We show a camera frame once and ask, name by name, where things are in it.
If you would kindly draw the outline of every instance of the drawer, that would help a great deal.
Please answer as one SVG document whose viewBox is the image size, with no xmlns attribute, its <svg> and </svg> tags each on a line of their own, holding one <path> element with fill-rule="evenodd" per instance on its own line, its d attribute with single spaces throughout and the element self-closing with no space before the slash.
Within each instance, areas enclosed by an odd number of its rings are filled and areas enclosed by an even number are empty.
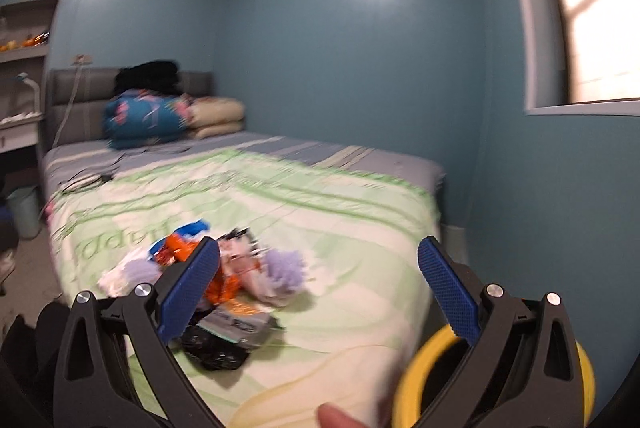
<svg viewBox="0 0 640 428">
<path fill-rule="evenodd" d="M 27 123 L 0 130 L 0 153 L 38 143 L 38 124 Z"/>
</svg>

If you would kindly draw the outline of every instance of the blue floral pillow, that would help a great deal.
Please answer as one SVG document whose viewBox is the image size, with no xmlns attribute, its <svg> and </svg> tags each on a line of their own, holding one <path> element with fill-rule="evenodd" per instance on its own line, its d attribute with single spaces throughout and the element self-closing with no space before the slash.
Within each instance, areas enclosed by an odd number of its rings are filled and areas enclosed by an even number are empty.
<svg viewBox="0 0 640 428">
<path fill-rule="evenodd" d="M 104 109 L 104 134 L 118 149 L 180 139 L 187 129 L 190 104 L 188 96 L 127 90 Z"/>
</svg>

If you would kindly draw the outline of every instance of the power outlet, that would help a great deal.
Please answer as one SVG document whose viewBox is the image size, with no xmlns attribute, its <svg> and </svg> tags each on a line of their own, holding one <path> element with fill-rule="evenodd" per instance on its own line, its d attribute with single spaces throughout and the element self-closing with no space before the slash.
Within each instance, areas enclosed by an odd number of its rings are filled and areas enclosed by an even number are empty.
<svg viewBox="0 0 640 428">
<path fill-rule="evenodd" d="M 90 54 L 77 54 L 72 61 L 73 65 L 91 65 L 94 62 L 94 57 Z"/>
</svg>

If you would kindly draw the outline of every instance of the yellow tape roll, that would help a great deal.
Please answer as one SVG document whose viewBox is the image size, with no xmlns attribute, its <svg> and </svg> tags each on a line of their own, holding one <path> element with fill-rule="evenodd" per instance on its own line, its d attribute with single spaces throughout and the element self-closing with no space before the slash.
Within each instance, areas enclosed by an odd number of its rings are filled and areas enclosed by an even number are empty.
<svg viewBox="0 0 640 428">
<path fill-rule="evenodd" d="M 458 338 L 451 330 L 451 327 L 445 325 L 422 346 L 412 359 L 396 390 L 391 419 L 392 428 L 412 428 L 420 419 L 420 414 L 422 413 L 420 411 L 422 391 L 427 377 L 440 355 L 455 344 L 457 340 Z M 578 347 L 578 357 L 580 358 L 580 369 L 582 370 L 584 425 L 587 426 L 596 397 L 596 381 L 587 353 L 580 344 L 576 343 L 576 345 Z"/>
</svg>

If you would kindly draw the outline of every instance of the orange cloth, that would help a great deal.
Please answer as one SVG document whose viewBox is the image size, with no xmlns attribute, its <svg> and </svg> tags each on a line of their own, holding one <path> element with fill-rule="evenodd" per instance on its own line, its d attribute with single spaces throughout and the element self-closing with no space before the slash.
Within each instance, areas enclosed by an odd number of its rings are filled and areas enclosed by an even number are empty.
<svg viewBox="0 0 640 428">
<path fill-rule="evenodd" d="M 156 254 L 156 262 L 161 265 L 171 265 L 174 259 L 184 262 L 198 244 L 199 242 L 186 242 L 179 234 L 172 233 L 166 238 L 164 246 Z M 204 296 L 213 305 L 218 305 L 235 298 L 240 286 L 240 279 L 236 275 L 225 275 L 221 263 Z"/>
</svg>

